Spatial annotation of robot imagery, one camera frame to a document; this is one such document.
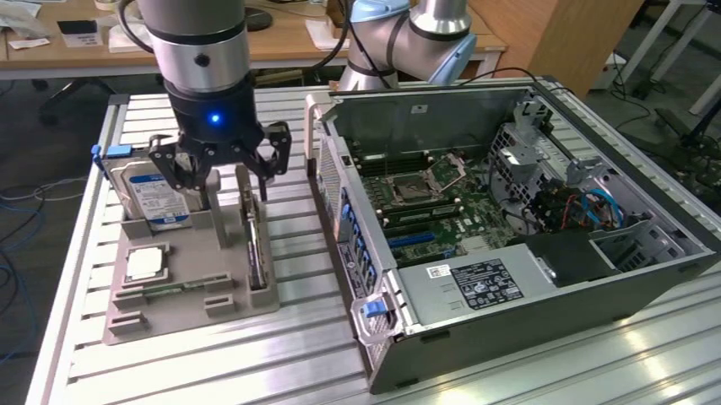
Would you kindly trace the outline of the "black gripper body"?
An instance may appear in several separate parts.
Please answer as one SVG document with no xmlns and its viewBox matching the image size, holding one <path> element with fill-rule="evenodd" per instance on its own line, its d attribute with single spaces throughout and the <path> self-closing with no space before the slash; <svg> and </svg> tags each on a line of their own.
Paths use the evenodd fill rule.
<svg viewBox="0 0 721 405">
<path fill-rule="evenodd" d="M 205 165 L 247 163 L 263 141 L 250 76 L 214 92 L 183 90 L 166 83 L 181 132 L 179 148 Z"/>
</svg>

